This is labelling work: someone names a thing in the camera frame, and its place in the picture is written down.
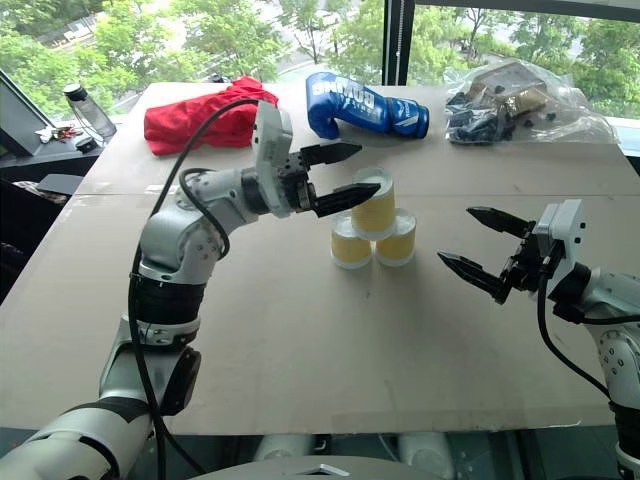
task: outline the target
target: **water bottle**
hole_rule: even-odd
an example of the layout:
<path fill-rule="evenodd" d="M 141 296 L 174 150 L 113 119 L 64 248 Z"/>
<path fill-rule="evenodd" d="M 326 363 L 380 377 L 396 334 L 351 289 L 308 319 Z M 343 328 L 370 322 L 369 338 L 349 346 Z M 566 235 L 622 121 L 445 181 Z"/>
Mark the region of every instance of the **water bottle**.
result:
<path fill-rule="evenodd" d="M 80 111 L 105 142 L 108 142 L 115 135 L 116 126 L 82 85 L 71 83 L 64 87 L 63 91 L 74 113 L 77 114 Z"/>

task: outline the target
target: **window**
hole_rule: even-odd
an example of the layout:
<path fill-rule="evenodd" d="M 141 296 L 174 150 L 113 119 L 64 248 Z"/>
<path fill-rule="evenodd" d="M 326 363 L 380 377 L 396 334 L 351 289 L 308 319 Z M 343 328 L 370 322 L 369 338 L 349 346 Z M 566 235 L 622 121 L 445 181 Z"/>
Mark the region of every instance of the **window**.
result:
<path fill-rule="evenodd" d="M 53 120 L 81 81 L 111 115 L 152 82 L 332 69 L 379 84 L 383 0 L 0 0 L 0 68 Z"/>
<path fill-rule="evenodd" d="M 640 119 L 640 24 L 416 6 L 408 84 L 443 83 L 446 68 L 465 70 L 504 57 L 569 74 L 597 111 Z"/>

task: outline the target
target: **clear plastic bag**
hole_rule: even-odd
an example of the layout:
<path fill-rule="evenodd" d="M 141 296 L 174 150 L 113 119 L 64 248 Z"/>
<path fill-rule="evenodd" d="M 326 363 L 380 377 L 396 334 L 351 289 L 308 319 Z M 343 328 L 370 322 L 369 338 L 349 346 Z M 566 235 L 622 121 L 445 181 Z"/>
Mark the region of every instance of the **clear plastic bag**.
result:
<path fill-rule="evenodd" d="M 618 143 L 570 76 L 508 59 L 465 72 L 447 70 L 446 138 L 453 143 Z"/>

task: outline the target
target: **yellow paper cup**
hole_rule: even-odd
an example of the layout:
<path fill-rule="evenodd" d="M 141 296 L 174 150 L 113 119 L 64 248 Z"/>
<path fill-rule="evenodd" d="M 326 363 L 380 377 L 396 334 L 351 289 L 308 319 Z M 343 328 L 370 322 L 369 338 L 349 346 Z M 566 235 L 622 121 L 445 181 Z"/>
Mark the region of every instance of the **yellow paper cup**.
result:
<path fill-rule="evenodd" d="M 416 217 L 403 208 L 396 209 L 395 233 L 376 242 L 375 256 L 388 267 L 406 265 L 413 258 Z"/>
<path fill-rule="evenodd" d="M 364 267 L 371 260 L 371 243 L 358 238 L 349 212 L 342 212 L 334 217 L 331 258 L 336 265 L 349 270 Z"/>
<path fill-rule="evenodd" d="M 379 183 L 380 189 L 366 202 L 353 207 L 353 229 L 365 240 L 382 240 L 393 234 L 395 228 L 396 202 L 393 192 L 393 177 L 378 167 L 358 170 L 354 183 Z"/>

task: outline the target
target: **red cloth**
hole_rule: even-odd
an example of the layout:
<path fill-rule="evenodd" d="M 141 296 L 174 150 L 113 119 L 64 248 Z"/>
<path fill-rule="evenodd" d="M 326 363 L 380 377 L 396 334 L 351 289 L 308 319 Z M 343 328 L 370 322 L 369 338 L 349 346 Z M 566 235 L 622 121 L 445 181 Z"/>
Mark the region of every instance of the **red cloth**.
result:
<path fill-rule="evenodd" d="M 147 109 L 144 138 L 156 155 L 182 151 L 191 135 L 219 108 L 241 98 L 266 100 L 278 104 L 278 97 L 262 89 L 262 83 L 244 76 L 220 93 Z M 215 147 L 246 147 L 251 143 L 256 105 L 241 105 L 222 115 L 202 135 L 194 148 L 203 143 Z"/>

